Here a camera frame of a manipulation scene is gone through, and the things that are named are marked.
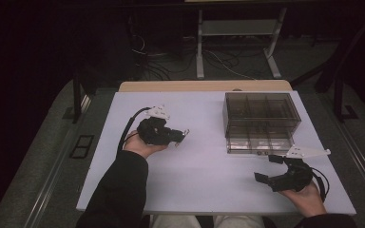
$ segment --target black jacket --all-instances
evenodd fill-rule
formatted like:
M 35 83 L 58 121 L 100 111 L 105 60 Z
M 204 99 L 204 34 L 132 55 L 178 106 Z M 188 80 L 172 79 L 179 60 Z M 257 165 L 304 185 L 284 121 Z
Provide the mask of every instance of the black jacket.
M 146 202 L 147 161 L 140 155 L 121 151 L 106 171 L 79 218 L 78 228 L 139 227 Z M 351 217 L 327 214 L 306 218 L 305 228 L 354 228 Z

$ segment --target table surface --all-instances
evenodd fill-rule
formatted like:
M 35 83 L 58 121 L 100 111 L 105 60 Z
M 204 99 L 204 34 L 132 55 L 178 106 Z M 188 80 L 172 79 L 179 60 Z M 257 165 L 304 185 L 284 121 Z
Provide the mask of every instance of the table surface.
M 116 156 L 118 140 L 128 119 L 142 107 L 165 105 L 171 119 L 168 127 L 190 129 L 189 135 L 174 147 L 170 144 L 162 152 L 150 156 L 147 180 L 147 214 L 196 214 L 196 215 L 281 215 L 295 213 L 293 204 L 278 193 L 254 179 L 254 172 L 269 176 L 285 173 L 284 164 L 270 163 L 265 157 L 253 155 L 230 155 L 226 152 L 221 110 L 224 91 L 231 88 L 256 87 L 257 91 L 289 92 L 302 120 L 294 135 L 298 146 L 323 149 L 316 131 L 295 91 L 289 91 L 284 81 L 217 81 L 217 82 L 125 83 L 114 96 L 106 124 L 97 146 L 77 209 L 85 210 L 87 203 L 107 168 Z M 206 89 L 224 91 L 196 91 L 195 84 Z M 273 89 L 268 84 L 277 84 Z M 131 92 L 133 86 L 140 92 Z M 169 89 L 178 92 L 156 92 Z M 141 114 L 132 125 L 136 128 Z M 331 213 L 355 214 L 334 167 L 327 156 L 305 160 L 310 166 L 322 171 L 330 181 L 331 191 L 326 200 Z

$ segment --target metal stand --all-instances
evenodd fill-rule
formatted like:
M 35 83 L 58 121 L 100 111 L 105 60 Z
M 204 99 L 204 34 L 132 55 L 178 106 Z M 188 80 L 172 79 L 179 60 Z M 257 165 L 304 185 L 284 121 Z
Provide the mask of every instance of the metal stand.
M 274 79 L 280 79 L 278 66 L 272 56 L 287 8 L 280 10 L 279 18 L 271 20 L 203 21 L 202 10 L 198 19 L 197 78 L 204 79 L 202 58 L 202 37 L 216 35 L 272 35 L 271 44 L 264 54 Z

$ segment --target transparent storage container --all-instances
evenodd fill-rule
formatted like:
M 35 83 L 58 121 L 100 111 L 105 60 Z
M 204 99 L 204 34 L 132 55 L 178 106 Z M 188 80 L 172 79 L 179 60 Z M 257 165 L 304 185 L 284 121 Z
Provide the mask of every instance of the transparent storage container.
M 223 123 L 228 153 L 286 153 L 300 122 L 289 93 L 225 94 Z

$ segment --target person's right hand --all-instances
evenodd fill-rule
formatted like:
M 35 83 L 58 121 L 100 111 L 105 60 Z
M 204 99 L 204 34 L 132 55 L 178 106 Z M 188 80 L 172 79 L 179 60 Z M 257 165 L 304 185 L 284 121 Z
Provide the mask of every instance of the person's right hand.
M 317 186 L 313 181 L 299 192 L 285 190 L 280 193 L 287 197 L 306 218 L 327 214 Z

